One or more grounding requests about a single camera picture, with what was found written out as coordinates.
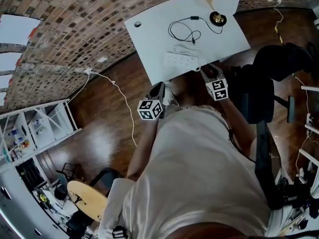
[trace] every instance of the brick wall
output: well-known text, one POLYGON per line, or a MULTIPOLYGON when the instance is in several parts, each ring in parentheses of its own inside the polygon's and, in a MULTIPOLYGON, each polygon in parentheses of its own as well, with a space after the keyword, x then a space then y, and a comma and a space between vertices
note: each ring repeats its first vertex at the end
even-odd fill
MULTIPOLYGON (((0 0, 0 14, 42 20, 27 46, 0 44, 0 52, 23 52, 0 112, 70 96, 86 81, 87 67, 102 71, 134 52, 124 21, 166 0, 0 0), (108 57, 104 63, 97 59, 108 57)), ((240 0, 238 10, 273 6, 240 0)), ((283 0, 282 6, 312 8, 319 0, 283 0)))

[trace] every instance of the lamp base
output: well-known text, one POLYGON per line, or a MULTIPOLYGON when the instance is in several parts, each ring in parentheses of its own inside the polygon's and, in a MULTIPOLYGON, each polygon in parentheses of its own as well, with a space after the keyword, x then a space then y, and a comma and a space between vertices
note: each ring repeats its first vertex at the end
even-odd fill
POLYGON ((213 11, 209 16, 210 22, 215 26, 223 26, 227 22, 227 18, 224 15, 219 14, 216 11, 213 11))

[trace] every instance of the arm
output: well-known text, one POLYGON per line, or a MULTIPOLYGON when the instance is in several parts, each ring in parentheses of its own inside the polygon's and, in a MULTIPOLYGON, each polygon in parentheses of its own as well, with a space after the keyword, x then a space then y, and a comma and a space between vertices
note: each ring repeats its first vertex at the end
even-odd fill
POLYGON ((137 181, 147 166, 156 137, 159 120, 146 121, 141 139, 128 168, 127 178, 137 181))
POLYGON ((226 113, 227 120, 234 131, 240 149, 249 157, 250 147, 256 138, 256 134, 230 99, 221 100, 220 104, 226 113))

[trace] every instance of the black cable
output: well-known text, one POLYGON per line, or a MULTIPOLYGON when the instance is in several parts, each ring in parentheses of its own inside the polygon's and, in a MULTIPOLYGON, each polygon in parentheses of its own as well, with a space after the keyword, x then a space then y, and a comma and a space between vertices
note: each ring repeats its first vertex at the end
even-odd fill
MULTIPOLYGON (((191 16, 191 17, 188 17, 188 18, 183 18, 183 19, 174 21, 174 22, 172 22, 171 24, 169 24, 169 26, 168 26, 168 34, 169 34, 172 38, 176 39, 177 41, 181 41, 181 42, 192 42, 192 43, 195 44, 195 41, 198 40, 198 39, 201 37, 201 32, 200 32, 199 30, 192 31, 189 26, 187 26, 186 24, 184 24, 184 23, 181 22, 181 21, 186 20, 186 19, 190 19, 190 20, 199 20, 199 19, 201 19, 201 20, 204 20, 203 18, 198 17, 198 16, 191 16), (187 38, 185 38, 185 39, 177 38, 177 37, 173 34, 171 28, 172 28, 175 24, 182 24, 182 25, 186 26, 186 27, 189 29, 190 34, 188 35, 187 38), (195 32, 198 32, 198 33, 199 33, 199 36, 194 39, 194 35, 193 35, 193 34, 194 34, 195 32)), ((220 33, 215 32, 213 29, 210 28, 210 26, 208 25, 208 23, 206 22, 206 20, 204 20, 204 21, 205 21, 206 25, 208 26, 208 28, 209 28, 212 32, 214 32, 215 34, 221 34, 221 32, 223 31, 223 27, 221 27, 220 33)))
POLYGON ((206 25, 208 26, 208 28, 209 28, 212 32, 214 32, 215 34, 221 34, 221 32, 223 31, 223 27, 221 27, 220 33, 216 33, 213 29, 210 28, 210 26, 208 25, 208 23, 207 23, 207 21, 206 21, 205 19, 203 19, 203 18, 201 18, 201 17, 198 17, 198 18, 204 20, 205 23, 206 23, 206 25))
POLYGON ((237 144, 236 144, 236 142, 235 142, 235 140, 234 140, 234 138, 233 138, 233 130, 231 130, 231 129, 229 130, 229 139, 230 139, 231 143, 234 145, 234 147, 238 150, 238 152, 239 152, 240 154, 242 154, 242 155, 243 155, 245 158, 247 158, 248 160, 250 160, 250 161, 256 163, 256 161, 254 161, 254 160, 252 160, 250 157, 246 156, 245 153, 237 146, 237 144))

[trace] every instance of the white lamp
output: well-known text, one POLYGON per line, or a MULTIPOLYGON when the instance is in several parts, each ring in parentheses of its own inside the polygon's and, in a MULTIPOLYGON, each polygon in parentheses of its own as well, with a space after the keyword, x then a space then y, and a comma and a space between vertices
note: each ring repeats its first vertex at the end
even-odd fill
POLYGON ((225 25, 226 16, 235 14, 238 2, 239 0, 212 0, 211 4, 215 11, 210 14, 210 21, 216 26, 225 25))

